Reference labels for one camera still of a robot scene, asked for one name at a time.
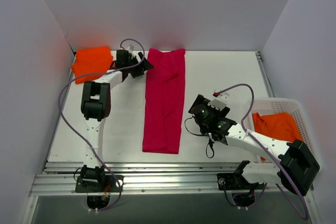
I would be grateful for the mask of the crimson red t-shirt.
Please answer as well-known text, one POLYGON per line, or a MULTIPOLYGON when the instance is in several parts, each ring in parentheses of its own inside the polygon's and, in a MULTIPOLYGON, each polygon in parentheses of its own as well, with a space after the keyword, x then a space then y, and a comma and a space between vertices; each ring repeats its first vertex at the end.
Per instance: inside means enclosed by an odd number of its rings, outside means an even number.
POLYGON ((151 48, 146 74, 142 151, 178 154, 185 99, 185 49, 151 48))

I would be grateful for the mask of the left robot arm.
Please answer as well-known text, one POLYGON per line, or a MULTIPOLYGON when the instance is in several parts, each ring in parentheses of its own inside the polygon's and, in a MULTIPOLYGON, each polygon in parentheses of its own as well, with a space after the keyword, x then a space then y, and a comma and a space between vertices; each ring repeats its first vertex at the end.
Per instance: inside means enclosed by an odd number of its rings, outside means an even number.
POLYGON ((143 52, 135 54, 133 50, 132 45, 117 50, 114 67, 97 80, 86 81, 83 85, 81 113, 85 118, 88 143, 80 178, 94 192, 102 191, 106 185, 102 164, 103 128, 111 112, 111 89, 129 75, 136 78, 154 68, 143 52))

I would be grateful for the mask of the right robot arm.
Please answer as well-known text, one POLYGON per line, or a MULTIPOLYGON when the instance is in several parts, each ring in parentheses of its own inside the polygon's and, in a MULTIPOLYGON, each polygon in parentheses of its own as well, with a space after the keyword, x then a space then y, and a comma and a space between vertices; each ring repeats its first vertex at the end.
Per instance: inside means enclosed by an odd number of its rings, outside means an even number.
POLYGON ((213 100, 199 94, 189 109, 202 136, 210 143, 250 151, 266 159, 265 163, 242 161, 233 182, 244 189, 250 184, 282 184, 296 195, 305 196, 320 171, 320 165, 305 142, 282 141, 247 129, 242 123, 227 118, 229 108, 222 95, 213 100))

